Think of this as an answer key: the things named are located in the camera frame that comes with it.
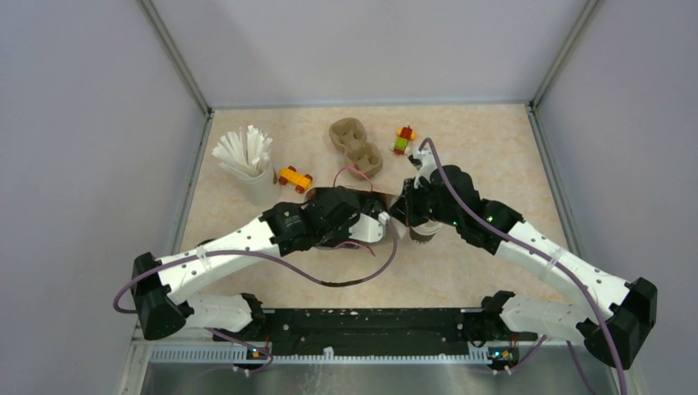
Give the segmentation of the stack of paper cups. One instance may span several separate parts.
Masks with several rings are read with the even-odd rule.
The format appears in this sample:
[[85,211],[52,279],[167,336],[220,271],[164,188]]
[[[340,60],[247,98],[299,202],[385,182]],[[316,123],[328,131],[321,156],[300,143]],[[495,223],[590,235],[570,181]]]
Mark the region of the stack of paper cups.
[[419,244],[428,244],[440,231],[443,224],[436,221],[427,221],[421,225],[412,226],[409,229],[410,239]]

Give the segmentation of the brown cardboard cup carrier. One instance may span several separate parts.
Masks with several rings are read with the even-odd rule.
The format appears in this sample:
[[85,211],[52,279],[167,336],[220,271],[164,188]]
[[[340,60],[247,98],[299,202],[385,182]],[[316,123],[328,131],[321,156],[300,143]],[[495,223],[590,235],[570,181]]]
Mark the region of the brown cardboard cup carrier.
[[342,118],[332,123],[328,135],[334,147],[344,155],[345,165],[372,178],[383,169],[378,147],[367,141],[366,129],[357,118]]

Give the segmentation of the kraft pink paper bag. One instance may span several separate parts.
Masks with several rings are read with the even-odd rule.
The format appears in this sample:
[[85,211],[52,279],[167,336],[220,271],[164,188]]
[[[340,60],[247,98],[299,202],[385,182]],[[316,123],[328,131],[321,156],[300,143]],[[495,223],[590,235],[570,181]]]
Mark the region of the kraft pink paper bag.
[[[337,187],[337,180],[339,178],[339,175],[345,171],[350,171],[353,175],[358,175],[360,180],[366,181],[370,186],[368,190],[355,188],[354,186],[345,187],[345,189],[351,192],[352,196],[356,196],[359,200],[359,203],[361,204],[361,208],[359,210],[360,214],[364,213],[370,216],[376,216],[382,211],[389,211],[389,204],[391,200],[396,196],[390,193],[380,192],[374,186],[369,177],[361,173],[359,170],[354,169],[353,167],[350,167],[348,165],[342,167],[333,178],[332,188]],[[333,239],[325,241],[323,244],[319,246],[319,249],[364,249],[370,255],[375,257],[376,253],[374,251],[374,247],[387,245],[389,243],[392,231],[388,228],[388,225],[386,230],[387,232],[385,237],[383,237],[383,239],[380,242],[375,244],[364,244],[362,242],[353,241],[349,238],[349,232],[347,231],[346,235],[340,234],[339,236],[334,237]]]

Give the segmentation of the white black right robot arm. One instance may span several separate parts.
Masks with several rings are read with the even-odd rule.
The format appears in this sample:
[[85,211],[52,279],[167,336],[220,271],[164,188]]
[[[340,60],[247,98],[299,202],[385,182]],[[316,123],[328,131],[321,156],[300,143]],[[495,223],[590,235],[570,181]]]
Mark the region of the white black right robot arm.
[[421,169],[405,179],[390,213],[411,229],[451,225],[471,246],[520,265],[570,301],[557,304],[502,292],[502,306],[482,317],[489,337],[504,339],[513,331],[551,335],[581,343],[597,360],[628,370],[656,324],[653,282],[628,281],[584,261],[513,208],[480,197],[470,175],[455,165]]

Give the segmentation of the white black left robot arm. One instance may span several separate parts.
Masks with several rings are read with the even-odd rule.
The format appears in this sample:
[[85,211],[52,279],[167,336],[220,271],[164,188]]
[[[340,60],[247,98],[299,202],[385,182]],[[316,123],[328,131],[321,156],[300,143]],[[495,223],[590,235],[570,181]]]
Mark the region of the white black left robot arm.
[[314,188],[303,202],[278,202],[228,235],[194,249],[135,258],[130,292],[133,312],[148,341],[184,328],[215,328],[253,340],[263,332],[263,311],[251,294],[207,295],[202,289],[255,263],[284,261],[291,253],[368,246],[381,241],[390,224],[389,197],[345,187]]

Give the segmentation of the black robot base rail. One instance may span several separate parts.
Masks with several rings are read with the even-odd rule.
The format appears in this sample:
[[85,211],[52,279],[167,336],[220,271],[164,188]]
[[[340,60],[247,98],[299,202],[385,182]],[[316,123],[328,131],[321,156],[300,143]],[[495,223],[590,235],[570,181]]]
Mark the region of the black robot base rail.
[[532,341],[537,334],[513,332],[494,315],[469,308],[268,309],[238,332],[244,341],[279,342],[285,335],[427,335],[473,343]]

